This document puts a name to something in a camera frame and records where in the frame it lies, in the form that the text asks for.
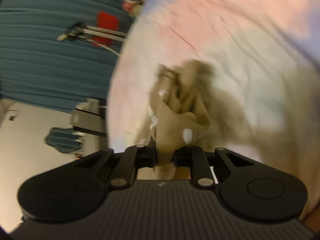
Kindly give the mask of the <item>tan khaki jacket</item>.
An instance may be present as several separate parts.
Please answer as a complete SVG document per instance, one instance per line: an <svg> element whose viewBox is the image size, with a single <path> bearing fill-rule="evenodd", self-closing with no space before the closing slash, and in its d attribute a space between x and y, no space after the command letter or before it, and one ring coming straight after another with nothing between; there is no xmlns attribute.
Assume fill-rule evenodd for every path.
<svg viewBox="0 0 320 240"><path fill-rule="evenodd" d="M190 178L188 168L172 163L174 152L184 146L212 151L228 143L249 143L251 131L240 103L214 87L213 79L213 67L202 61L160 66L149 96L148 117L136 140L139 144L155 141L157 164L141 168L139 179Z"/></svg>

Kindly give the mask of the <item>grey black chair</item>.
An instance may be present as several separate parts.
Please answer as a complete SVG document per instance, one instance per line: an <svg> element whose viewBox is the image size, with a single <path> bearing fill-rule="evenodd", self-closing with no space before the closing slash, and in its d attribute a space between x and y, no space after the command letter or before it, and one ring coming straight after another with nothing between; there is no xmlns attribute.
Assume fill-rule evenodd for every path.
<svg viewBox="0 0 320 240"><path fill-rule="evenodd" d="M89 98L72 110L69 125L77 132L106 138L105 110L99 99Z"/></svg>

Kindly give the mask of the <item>wavy teal framed mirror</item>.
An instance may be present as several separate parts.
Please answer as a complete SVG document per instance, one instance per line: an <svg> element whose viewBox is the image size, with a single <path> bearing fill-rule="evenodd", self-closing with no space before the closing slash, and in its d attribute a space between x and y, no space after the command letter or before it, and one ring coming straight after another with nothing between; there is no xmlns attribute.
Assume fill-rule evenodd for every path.
<svg viewBox="0 0 320 240"><path fill-rule="evenodd" d="M72 128L53 127L44 141L62 154L75 153L82 149L82 135Z"/></svg>

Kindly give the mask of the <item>garment steamer stand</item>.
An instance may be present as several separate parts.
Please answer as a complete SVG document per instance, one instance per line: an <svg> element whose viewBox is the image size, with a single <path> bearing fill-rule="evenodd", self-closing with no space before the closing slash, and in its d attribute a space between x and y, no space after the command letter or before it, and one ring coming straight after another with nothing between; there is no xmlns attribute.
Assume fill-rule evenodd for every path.
<svg viewBox="0 0 320 240"><path fill-rule="evenodd" d="M99 28L91 25L86 25L84 22L76 22L69 27L63 34L57 37L57 41L63 42L65 40L75 41L80 40L88 43L95 44L101 48L104 48L114 55L120 56L119 52L116 52L109 46L93 40L94 37L106 38L111 41L118 41L124 43L126 40L126 33L111 29Z"/></svg>

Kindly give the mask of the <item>teal curtain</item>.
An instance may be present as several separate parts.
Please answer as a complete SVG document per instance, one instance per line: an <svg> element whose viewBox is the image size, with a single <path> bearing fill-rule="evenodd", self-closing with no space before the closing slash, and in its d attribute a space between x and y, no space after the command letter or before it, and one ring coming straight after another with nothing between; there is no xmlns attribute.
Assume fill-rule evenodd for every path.
<svg viewBox="0 0 320 240"><path fill-rule="evenodd" d="M57 40L76 22L94 25L99 12L127 31L123 0L1 0L1 97L71 111L87 98L107 96L120 43L112 51Z"/></svg>

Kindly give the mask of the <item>red cloth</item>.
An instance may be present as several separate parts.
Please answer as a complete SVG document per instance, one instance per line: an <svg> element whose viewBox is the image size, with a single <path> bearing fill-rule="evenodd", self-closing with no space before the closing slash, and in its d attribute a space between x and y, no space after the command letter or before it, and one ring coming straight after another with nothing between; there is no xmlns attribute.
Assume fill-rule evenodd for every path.
<svg viewBox="0 0 320 240"><path fill-rule="evenodd" d="M99 12L97 15L97 27L103 28L103 29L111 29L111 30L119 30L119 19L114 16L110 15L104 11ZM111 46L112 45L112 40L109 38L104 38L104 37L93 37L93 40L95 42L104 44L106 46Z"/></svg>

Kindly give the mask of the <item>pastel bed duvet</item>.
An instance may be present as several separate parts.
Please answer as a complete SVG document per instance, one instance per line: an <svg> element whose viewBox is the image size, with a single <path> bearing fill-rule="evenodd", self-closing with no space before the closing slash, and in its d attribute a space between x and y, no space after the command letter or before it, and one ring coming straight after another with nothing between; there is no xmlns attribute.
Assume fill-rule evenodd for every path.
<svg viewBox="0 0 320 240"><path fill-rule="evenodd" d="M155 125L150 93L162 66L199 75L211 126L226 147L299 178L303 211L319 204L319 0L147 0L121 49L108 94L108 139L121 152Z"/></svg>

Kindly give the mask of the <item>wall power socket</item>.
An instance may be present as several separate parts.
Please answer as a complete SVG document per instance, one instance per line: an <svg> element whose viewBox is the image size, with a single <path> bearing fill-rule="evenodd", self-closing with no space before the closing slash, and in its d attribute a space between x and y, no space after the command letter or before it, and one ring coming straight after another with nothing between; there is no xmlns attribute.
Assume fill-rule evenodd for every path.
<svg viewBox="0 0 320 240"><path fill-rule="evenodd" d="M7 110L7 113L8 113L8 120L9 121L14 121L19 115L19 111L15 110L15 109L9 109L9 110Z"/></svg>

